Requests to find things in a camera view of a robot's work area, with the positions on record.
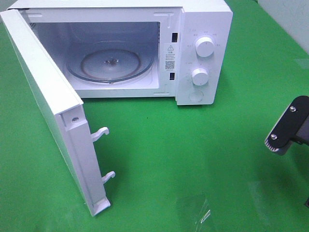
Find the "round microwave door button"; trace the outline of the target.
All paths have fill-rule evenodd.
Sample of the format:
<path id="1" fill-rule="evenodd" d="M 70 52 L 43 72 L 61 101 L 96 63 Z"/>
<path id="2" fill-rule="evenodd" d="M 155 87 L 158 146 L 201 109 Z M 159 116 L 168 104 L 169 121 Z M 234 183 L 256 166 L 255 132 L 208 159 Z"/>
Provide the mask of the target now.
<path id="1" fill-rule="evenodd" d="M 193 91 L 189 94 L 189 99 L 192 102 L 200 102 L 203 99 L 203 92 L 202 91 Z"/>

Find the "white microwave knob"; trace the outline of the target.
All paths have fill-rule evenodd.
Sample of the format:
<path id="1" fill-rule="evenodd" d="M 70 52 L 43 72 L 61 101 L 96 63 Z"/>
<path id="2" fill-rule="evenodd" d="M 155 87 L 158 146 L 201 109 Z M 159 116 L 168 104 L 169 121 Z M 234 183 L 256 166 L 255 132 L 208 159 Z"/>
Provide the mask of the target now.
<path id="1" fill-rule="evenodd" d="M 199 38 L 196 43 L 196 53 L 200 57 L 208 57 L 214 52 L 214 41 L 212 38 L 204 36 Z"/>
<path id="2" fill-rule="evenodd" d="M 208 83 L 209 72 L 206 69 L 198 68 L 192 71 L 192 82 L 196 86 L 203 86 Z"/>

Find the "white microwave door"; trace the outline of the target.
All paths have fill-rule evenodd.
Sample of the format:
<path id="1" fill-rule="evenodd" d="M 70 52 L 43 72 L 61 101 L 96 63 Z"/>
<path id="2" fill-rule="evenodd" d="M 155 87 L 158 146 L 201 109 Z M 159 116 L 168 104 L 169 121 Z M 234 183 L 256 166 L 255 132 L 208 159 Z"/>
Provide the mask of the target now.
<path id="1" fill-rule="evenodd" d="M 1 12 L 36 103 L 92 216 L 110 207 L 104 184 L 115 172 L 101 175 L 94 142 L 109 134 L 90 132 L 83 101 L 55 64 L 18 10 Z"/>

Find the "glass microwave turntable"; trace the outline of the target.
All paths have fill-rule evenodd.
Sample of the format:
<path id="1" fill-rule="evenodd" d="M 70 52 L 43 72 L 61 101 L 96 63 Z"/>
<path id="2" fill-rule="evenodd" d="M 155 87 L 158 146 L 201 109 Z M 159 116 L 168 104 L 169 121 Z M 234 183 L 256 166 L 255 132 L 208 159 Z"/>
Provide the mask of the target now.
<path id="1" fill-rule="evenodd" d="M 155 43 L 101 41 L 75 44 L 69 49 L 67 68 L 76 77 L 97 83 L 133 79 L 151 68 L 158 56 Z"/>

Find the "white microwave oven body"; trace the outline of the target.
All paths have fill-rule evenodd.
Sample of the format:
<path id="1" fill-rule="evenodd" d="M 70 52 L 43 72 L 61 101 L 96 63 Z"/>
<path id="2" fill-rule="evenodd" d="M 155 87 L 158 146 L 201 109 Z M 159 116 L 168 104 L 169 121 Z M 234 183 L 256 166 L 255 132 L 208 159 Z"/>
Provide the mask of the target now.
<path id="1" fill-rule="evenodd" d="M 174 97 L 178 105 L 212 104 L 215 98 L 233 13 L 223 0 L 18 0 L 18 10 L 81 99 Z M 208 57 L 196 53 L 201 37 L 214 41 Z M 149 70 L 133 79 L 97 83 L 67 68 L 75 44 L 101 41 L 154 43 L 158 56 Z M 192 71 L 209 72 L 196 86 Z M 192 102 L 189 94 L 202 91 Z"/>

